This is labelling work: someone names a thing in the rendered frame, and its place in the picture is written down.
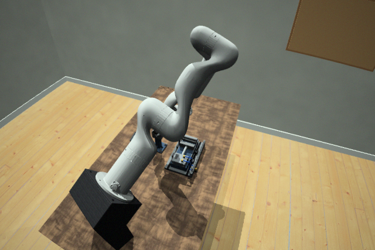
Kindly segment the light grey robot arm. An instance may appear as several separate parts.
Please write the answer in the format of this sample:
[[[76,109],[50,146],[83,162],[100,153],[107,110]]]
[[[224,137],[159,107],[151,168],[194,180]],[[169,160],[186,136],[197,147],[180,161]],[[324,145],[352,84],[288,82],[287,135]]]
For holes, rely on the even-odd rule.
[[[133,200],[131,187],[158,151],[150,129],[171,142],[180,141],[188,129],[194,98],[202,94],[215,72],[230,68],[238,59],[237,47],[205,26],[192,30],[190,42],[204,57],[203,60],[184,69],[176,82],[175,91],[164,103],[156,98],[141,102],[137,112],[137,131],[132,141],[108,173],[96,174],[101,188],[118,200]]]

